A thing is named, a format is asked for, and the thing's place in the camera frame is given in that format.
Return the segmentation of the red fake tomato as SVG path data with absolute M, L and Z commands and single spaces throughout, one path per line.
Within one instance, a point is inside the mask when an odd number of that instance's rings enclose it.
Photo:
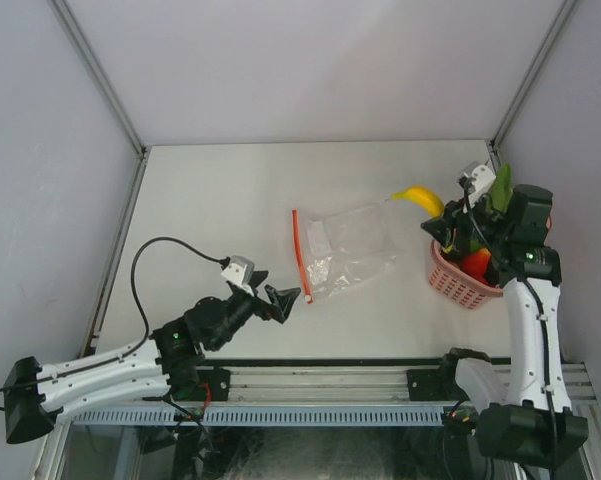
M 461 270 L 475 278 L 483 278 L 491 260 L 491 253 L 487 248 L 477 250 L 466 256 L 460 263 Z

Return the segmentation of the yellow fake banana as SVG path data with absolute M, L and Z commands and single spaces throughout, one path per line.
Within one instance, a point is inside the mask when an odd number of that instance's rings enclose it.
M 440 197 L 424 186 L 411 186 L 403 191 L 393 193 L 391 200 L 408 200 L 424 209 L 431 218 L 441 217 L 445 205 Z

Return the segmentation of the green fake leafy vegetable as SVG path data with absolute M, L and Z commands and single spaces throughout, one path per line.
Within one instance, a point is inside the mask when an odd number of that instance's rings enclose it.
M 505 163 L 496 172 L 495 180 L 485 195 L 485 214 L 488 218 L 499 219 L 506 214 L 513 193 L 511 178 L 511 165 Z

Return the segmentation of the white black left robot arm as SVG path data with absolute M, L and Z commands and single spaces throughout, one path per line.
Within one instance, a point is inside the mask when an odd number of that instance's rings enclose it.
M 137 343 L 65 363 L 41 364 L 33 356 L 16 361 L 3 391 L 7 443 L 36 440 L 66 419 L 117 402 L 191 398 L 206 353 L 220 350 L 253 316 L 278 323 L 288 319 L 301 288 L 267 285 L 260 298 L 257 288 L 266 276 L 257 271 L 246 286 L 231 284 L 225 300 L 200 299 Z

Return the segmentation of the clear zip top bag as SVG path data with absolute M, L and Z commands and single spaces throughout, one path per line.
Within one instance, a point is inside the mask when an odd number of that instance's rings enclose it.
M 291 211 L 293 249 L 308 304 L 384 274 L 400 253 L 384 202 L 319 215 Z

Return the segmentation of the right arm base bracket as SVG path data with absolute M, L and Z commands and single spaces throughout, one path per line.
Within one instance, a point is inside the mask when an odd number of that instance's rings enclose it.
M 485 352 L 453 347 L 441 358 L 437 367 L 406 372 L 409 399 L 415 402 L 466 401 L 467 394 L 455 381 L 456 368 L 462 359 L 492 362 Z

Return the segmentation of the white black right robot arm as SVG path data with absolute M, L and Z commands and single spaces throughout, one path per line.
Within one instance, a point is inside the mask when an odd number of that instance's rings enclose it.
M 436 372 L 444 395 L 475 412 L 467 429 L 482 456 L 545 469 L 555 475 L 586 442 L 588 422 L 574 413 L 561 363 L 559 253 L 547 243 L 551 191 L 527 184 L 512 190 L 498 213 L 488 194 L 462 183 L 463 198 L 445 215 L 455 230 L 477 237 L 491 258 L 486 274 L 503 293 L 510 329 L 510 377 L 503 383 L 484 352 L 454 347 Z

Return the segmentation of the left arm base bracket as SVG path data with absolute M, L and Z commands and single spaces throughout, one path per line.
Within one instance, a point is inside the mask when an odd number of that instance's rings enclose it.
M 228 369 L 213 367 L 198 371 L 198 379 L 177 387 L 172 398 L 176 402 L 206 400 L 224 402 L 229 398 L 231 372 Z

